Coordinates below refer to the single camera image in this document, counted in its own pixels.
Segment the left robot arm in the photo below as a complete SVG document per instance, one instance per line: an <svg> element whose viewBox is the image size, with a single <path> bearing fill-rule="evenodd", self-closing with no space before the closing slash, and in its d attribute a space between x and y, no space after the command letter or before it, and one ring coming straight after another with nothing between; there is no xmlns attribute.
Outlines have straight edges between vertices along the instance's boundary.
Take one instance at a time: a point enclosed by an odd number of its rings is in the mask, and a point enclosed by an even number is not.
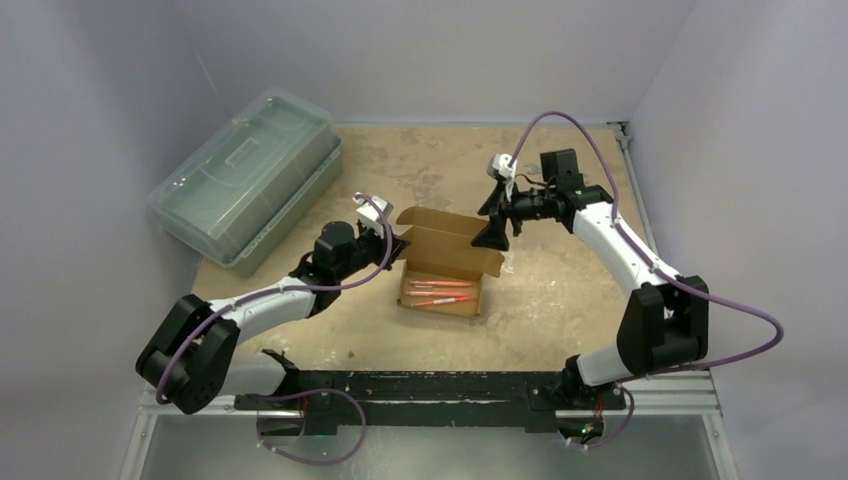
<svg viewBox="0 0 848 480"><path fill-rule="evenodd" d="M370 265L391 269L409 245L362 223L330 222L313 249L276 283L228 299L179 298L141 351L135 371L154 387L159 404L172 404L184 414L222 395L260 395L272 408L287 408L298 395L298 382L287 375L293 364L275 351L238 357L237 347L320 314L350 288L349 277Z"/></svg>

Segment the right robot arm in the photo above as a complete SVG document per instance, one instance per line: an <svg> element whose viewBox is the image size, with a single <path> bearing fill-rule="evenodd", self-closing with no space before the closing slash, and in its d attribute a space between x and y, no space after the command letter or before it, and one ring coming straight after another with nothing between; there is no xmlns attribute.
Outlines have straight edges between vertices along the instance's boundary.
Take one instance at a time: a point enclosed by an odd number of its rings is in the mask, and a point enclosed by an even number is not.
<svg viewBox="0 0 848 480"><path fill-rule="evenodd" d="M614 383L640 378L704 358L708 351L706 291L698 276L682 277L651 254L613 210L612 196L588 186L574 150L542 154L543 183L521 191L509 154L496 154L487 167L496 185L478 213L488 222L474 247L507 251L506 228L520 234L523 222L553 219L590 247L627 297L615 339L567 359L551 394L576 407L596 399Z"/></svg>

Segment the brown cardboard box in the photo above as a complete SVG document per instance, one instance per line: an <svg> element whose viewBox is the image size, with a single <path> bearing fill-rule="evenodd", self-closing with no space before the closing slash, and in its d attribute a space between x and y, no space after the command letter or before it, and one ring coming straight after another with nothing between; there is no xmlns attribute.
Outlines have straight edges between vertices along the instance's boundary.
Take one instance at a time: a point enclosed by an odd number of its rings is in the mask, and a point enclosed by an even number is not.
<svg viewBox="0 0 848 480"><path fill-rule="evenodd" d="M406 230L402 238L411 242L399 257L404 262L397 304L400 307L465 318L480 316L484 300L484 283L498 278L504 256L501 252L473 247L472 239L486 225L482 219L421 206L403 210L396 223ZM415 288L410 280L466 281L471 288ZM475 301L441 306L412 308L415 301L433 297L410 297L407 290L466 291Z"/></svg>

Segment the red pen with label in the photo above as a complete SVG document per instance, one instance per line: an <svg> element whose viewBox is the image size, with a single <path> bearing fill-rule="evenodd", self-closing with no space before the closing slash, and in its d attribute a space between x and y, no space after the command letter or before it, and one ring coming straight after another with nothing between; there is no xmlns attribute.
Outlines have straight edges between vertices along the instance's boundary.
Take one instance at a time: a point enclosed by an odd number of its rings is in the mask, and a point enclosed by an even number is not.
<svg viewBox="0 0 848 480"><path fill-rule="evenodd" d="M433 306L448 305L454 303L466 303L475 301L476 298L469 295L453 296L453 297L433 297L428 300L415 301L410 304L412 308L425 308Z"/></svg>

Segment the pink pen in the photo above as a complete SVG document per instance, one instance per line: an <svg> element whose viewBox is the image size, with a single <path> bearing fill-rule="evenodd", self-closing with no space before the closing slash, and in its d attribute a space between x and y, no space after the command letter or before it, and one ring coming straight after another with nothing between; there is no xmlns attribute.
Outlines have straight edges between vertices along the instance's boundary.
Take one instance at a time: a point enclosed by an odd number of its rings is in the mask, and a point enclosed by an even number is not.
<svg viewBox="0 0 848 480"><path fill-rule="evenodd" d="M410 280L409 284L415 288L471 288L472 282L446 281L446 280Z"/></svg>

